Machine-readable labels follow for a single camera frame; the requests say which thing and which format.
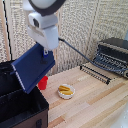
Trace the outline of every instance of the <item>textured wall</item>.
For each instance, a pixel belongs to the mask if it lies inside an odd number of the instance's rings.
[[[7,61],[7,53],[5,49],[5,40],[3,35],[3,27],[0,15],[0,62]]]
[[[35,42],[28,36],[26,31],[22,0],[10,0],[10,7],[14,34],[14,52],[16,54],[16,58],[18,58],[30,49]]]
[[[61,34],[71,45],[86,53],[96,0],[67,0],[63,6]],[[58,72],[73,68],[84,59],[64,43],[58,50]]]
[[[109,37],[124,39],[128,30],[128,0],[100,0],[88,56],[93,58],[96,41]]]

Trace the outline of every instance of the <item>wooden table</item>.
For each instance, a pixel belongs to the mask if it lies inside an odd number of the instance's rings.
[[[59,97],[61,84],[75,88],[72,99]],[[50,76],[42,94],[50,105],[48,128],[110,128],[128,102],[128,80],[115,75],[106,85],[76,67]]]

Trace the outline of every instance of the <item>banana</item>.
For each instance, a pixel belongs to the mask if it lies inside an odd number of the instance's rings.
[[[70,88],[61,85],[59,91],[70,91]]]
[[[73,94],[72,91],[60,91],[60,93],[62,93],[64,95],[71,95],[71,94]]]

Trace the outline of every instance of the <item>black cable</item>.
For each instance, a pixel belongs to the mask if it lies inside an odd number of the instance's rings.
[[[103,67],[100,67],[99,65],[95,64],[94,62],[92,62],[89,58],[87,58],[85,55],[83,55],[80,51],[78,51],[76,48],[74,48],[72,45],[70,45],[67,41],[65,41],[64,39],[61,39],[59,38],[60,41],[64,42],[65,44],[67,44],[69,47],[71,47],[73,50],[75,50],[76,52],[78,52],[82,57],[84,57],[86,60],[88,60],[92,65],[100,68],[100,69],[103,69],[103,70],[106,70],[106,71],[111,71],[111,72],[121,72],[121,71],[126,71],[128,70],[128,68],[126,69],[120,69],[120,70],[111,70],[111,69],[107,69],[107,68],[103,68]]]

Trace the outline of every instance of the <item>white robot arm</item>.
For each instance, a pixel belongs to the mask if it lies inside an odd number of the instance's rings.
[[[47,50],[58,47],[58,19],[54,13],[64,2],[65,0],[23,0],[28,35]]]

